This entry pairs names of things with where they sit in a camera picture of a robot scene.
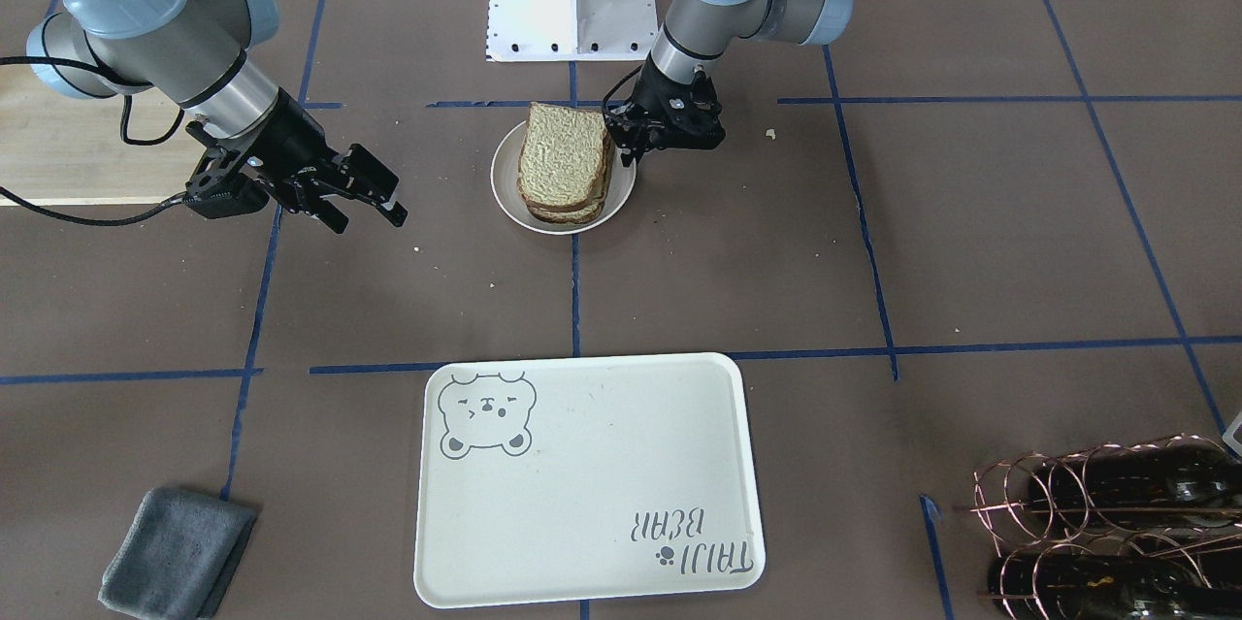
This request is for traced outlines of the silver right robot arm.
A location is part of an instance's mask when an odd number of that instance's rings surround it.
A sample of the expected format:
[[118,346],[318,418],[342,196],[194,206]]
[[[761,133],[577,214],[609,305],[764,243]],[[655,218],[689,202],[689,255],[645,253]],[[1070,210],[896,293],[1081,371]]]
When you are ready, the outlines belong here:
[[279,27],[276,0],[63,0],[32,29],[19,63],[61,94],[120,97],[128,124],[134,94],[159,89],[178,104],[175,125],[204,148],[181,194],[202,217],[286,212],[342,234],[343,198],[373,206],[390,225],[409,212],[397,175],[366,147],[335,152],[318,121],[251,58]]

